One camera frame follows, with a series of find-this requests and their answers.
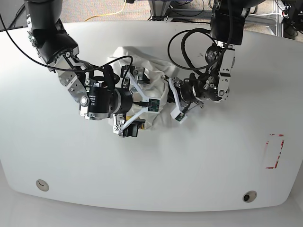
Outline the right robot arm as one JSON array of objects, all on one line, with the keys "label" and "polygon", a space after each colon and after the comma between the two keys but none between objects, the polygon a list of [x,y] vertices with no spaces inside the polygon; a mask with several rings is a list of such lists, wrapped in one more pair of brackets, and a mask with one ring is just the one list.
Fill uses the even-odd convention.
[{"label": "right robot arm", "polygon": [[127,87],[116,87],[120,76],[110,64],[99,68],[80,60],[78,44],[60,20],[61,0],[26,0],[29,39],[43,63],[57,73],[60,83],[79,104],[87,120],[114,119],[114,130],[121,137],[137,137],[145,120],[126,119],[134,102]]}]

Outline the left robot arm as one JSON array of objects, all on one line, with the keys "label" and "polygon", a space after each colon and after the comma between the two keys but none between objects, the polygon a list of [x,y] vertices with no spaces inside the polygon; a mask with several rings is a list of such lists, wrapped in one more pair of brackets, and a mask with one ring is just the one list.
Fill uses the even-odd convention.
[{"label": "left robot arm", "polygon": [[[171,116],[177,121],[185,118],[190,106],[203,107],[205,100],[219,103],[229,95],[231,70],[235,61],[235,45],[241,45],[245,20],[255,0],[216,0],[212,9],[210,28],[195,28],[182,31],[180,48],[187,66],[173,64],[191,71],[185,79],[168,79],[168,102],[176,107]],[[206,65],[196,67],[186,52],[186,41],[194,34],[204,34],[212,41],[205,52]]]}]

